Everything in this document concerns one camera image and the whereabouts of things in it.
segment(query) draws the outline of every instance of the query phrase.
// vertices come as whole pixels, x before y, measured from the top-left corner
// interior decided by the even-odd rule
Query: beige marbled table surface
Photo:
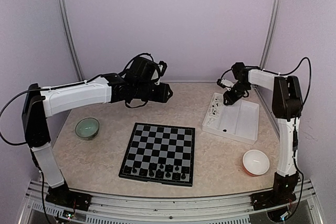
[[[171,83],[174,92],[167,104],[149,102],[128,109],[123,102],[95,104],[70,112],[54,146],[56,160],[69,187],[115,195],[144,197],[199,197],[241,193],[273,185],[279,142],[262,106],[258,140],[254,145],[236,142],[202,131],[202,121],[214,92],[214,83]],[[260,103],[255,91],[246,100]],[[75,134],[76,124],[97,118],[100,132],[93,141]],[[162,185],[119,178],[119,170],[135,122],[196,128],[192,187]],[[242,169],[243,154],[261,150],[270,160],[269,171],[250,177]]]

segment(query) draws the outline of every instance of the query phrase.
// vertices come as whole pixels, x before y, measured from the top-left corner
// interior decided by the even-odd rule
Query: tabletop
[[[142,197],[204,197],[242,193],[272,187],[279,155],[279,141],[262,106],[258,140],[249,145],[202,131],[202,121],[214,92],[225,90],[215,83],[170,83],[174,95],[168,103],[149,102],[128,109],[123,102],[95,104],[72,110],[54,146],[55,158],[69,187],[98,193]],[[255,91],[245,98],[259,103]],[[98,119],[100,131],[92,141],[79,139],[76,124],[87,117]],[[163,185],[120,178],[119,170],[136,122],[194,127],[195,156],[192,187]],[[242,158],[248,150],[264,152],[269,171],[247,175]]]

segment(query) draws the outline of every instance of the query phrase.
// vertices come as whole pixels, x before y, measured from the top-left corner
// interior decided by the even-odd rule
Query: white bowl
[[[243,156],[244,170],[248,175],[260,176],[269,169],[269,159],[259,150],[250,150]]]

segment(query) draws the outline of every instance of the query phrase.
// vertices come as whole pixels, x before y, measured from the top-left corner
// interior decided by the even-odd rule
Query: robotic arm
[[[144,102],[141,106],[148,101],[166,103],[173,95],[169,84],[160,83],[167,64],[155,63],[142,55],[151,57],[149,54],[134,57],[121,73],[100,74],[63,86],[29,87],[31,92],[26,97],[22,120],[33,161],[50,186],[46,201],[70,208],[76,202],[77,209],[88,210],[91,199],[90,195],[69,190],[53,155],[46,118],[95,103],[125,101],[128,108],[132,108],[129,103],[133,99],[141,99]]]
[[[302,96],[299,80],[296,76],[279,76],[254,67],[246,67],[237,62],[231,68],[237,82],[228,85],[228,81],[219,79],[217,84],[226,87],[224,104],[232,105],[242,97],[248,96],[251,85],[257,85],[273,92],[272,111],[280,129],[280,155],[274,177],[272,191],[253,194],[255,210],[295,201],[295,186],[299,173],[294,164],[298,149],[298,128],[302,110]]]

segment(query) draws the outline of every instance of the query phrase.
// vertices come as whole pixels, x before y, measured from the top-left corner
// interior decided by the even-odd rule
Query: green bowl
[[[94,139],[99,131],[99,122],[95,118],[85,118],[77,123],[75,133],[83,140]]]

